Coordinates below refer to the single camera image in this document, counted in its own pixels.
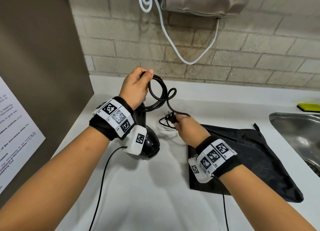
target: hand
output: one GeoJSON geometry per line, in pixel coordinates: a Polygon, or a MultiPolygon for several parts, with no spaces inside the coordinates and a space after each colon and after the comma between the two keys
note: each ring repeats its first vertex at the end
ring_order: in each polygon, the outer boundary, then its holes
{"type": "Polygon", "coordinates": [[[153,78],[153,70],[145,70],[141,67],[135,68],[129,74],[122,84],[119,96],[135,110],[142,102],[146,100],[148,93],[148,83],[153,78]]]}
{"type": "Polygon", "coordinates": [[[180,114],[177,114],[176,118],[179,122],[175,123],[174,126],[186,144],[196,148],[210,136],[210,133],[194,120],[194,118],[180,114]]]}

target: black cable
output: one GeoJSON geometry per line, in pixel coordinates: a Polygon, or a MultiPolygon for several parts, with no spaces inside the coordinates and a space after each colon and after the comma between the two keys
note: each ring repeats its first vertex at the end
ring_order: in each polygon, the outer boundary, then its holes
{"type": "Polygon", "coordinates": [[[227,211],[226,211],[226,202],[225,202],[225,200],[224,200],[224,193],[223,193],[222,183],[221,183],[221,181],[219,180],[219,178],[217,178],[216,176],[214,176],[214,178],[218,181],[219,186],[220,186],[220,190],[221,190],[221,193],[222,193],[224,217],[225,217],[225,219],[226,219],[226,229],[227,229],[227,231],[229,231],[228,219],[227,219],[227,211]]]}
{"type": "Polygon", "coordinates": [[[99,199],[98,199],[98,203],[97,203],[96,211],[94,212],[94,216],[93,216],[93,219],[92,219],[92,222],[91,222],[91,225],[90,225],[90,229],[89,229],[89,231],[91,231],[92,225],[94,224],[94,219],[95,219],[96,214],[97,214],[97,211],[98,211],[99,202],[100,202],[101,193],[102,193],[102,185],[103,185],[103,180],[104,180],[104,175],[105,175],[105,173],[106,173],[107,165],[108,165],[108,163],[109,163],[109,161],[110,161],[111,157],[113,156],[113,154],[114,154],[117,150],[119,150],[119,149],[121,149],[121,148],[127,148],[127,146],[119,147],[119,148],[117,148],[115,151],[113,151],[113,152],[112,152],[112,154],[110,155],[110,157],[109,157],[108,161],[106,162],[106,166],[104,167],[104,171],[103,171],[103,175],[102,175],[102,182],[101,182],[101,187],[100,187],[100,193],[99,193],[99,199]]]}
{"type": "MultiPolygon", "coordinates": [[[[162,87],[162,94],[161,94],[160,98],[157,97],[157,96],[152,92],[151,83],[149,82],[149,83],[148,83],[149,92],[150,92],[150,94],[152,95],[152,97],[157,100],[157,102],[154,103],[154,104],[152,104],[151,106],[142,106],[142,105],[140,105],[140,106],[138,107],[138,110],[140,110],[140,111],[142,111],[142,112],[151,112],[151,111],[153,111],[153,110],[155,110],[155,109],[158,109],[158,108],[162,107],[162,106],[164,105],[164,103],[167,102],[167,105],[168,105],[169,109],[170,109],[172,112],[174,112],[174,113],[176,113],[176,114],[181,114],[181,115],[190,116],[190,115],[187,114],[187,113],[178,112],[178,111],[174,110],[174,109],[170,106],[169,100],[171,100],[172,98],[174,98],[174,96],[177,94],[177,89],[176,89],[176,88],[171,88],[171,89],[168,91],[165,83],[163,82],[163,80],[162,80],[159,76],[153,75],[153,78],[152,78],[152,79],[155,80],[155,81],[157,81],[157,82],[159,83],[159,85],[162,87]]],[[[175,127],[172,127],[172,126],[169,125],[168,120],[166,120],[167,125],[166,125],[166,124],[163,124],[163,123],[161,122],[161,120],[163,120],[163,119],[165,119],[165,118],[166,118],[166,117],[161,118],[161,119],[159,120],[159,123],[160,123],[161,125],[163,125],[163,126],[166,126],[166,127],[175,129],[175,127]]]]}

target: painted brick wall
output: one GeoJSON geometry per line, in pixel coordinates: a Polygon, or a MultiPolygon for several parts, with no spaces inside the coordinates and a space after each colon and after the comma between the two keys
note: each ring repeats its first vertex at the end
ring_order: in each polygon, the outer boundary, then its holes
{"type": "MultiPolygon", "coordinates": [[[[141,65],[166,79],[320,89],[320,0],[250,0],[220,20],[217,41],[195,65],[182,64],[158,11],[138,0],[69,0],[90,74],[125,76],[141,65]]],[[[186,60],[213,38],[215,19],[163,13],[186,60]]]]}

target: stainless steel sink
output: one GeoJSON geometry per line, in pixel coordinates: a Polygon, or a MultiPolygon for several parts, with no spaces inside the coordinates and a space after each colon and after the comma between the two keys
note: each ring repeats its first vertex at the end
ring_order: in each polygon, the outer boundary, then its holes
{"type": "Polygon", "coordinates": [[[320,177],[320,115],[272,113],[269,120],[320,177]]]}

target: black pouch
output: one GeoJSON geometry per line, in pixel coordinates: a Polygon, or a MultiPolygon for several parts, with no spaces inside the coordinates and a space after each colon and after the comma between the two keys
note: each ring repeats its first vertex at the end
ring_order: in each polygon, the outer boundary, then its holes
{"type": "MultiPolygon", "coordinates": [[[[270,188],[278,193],[287,202],[300,203],[303,194],[293,182],[281,161],[269,148],[265,138],[254,124],[254,129],[233,129],[202,125],[208,132],[230,145],[238,153],[238,158],[244,166],[264,181],[270,188]]],[[[188,158],[192,158],[196,150],[188,146],[188,158]]],[[[190,189],[211,193],[230,195],[222,183],[212,178],[207,183],[199,183],[189,166],[190,189]]]]}

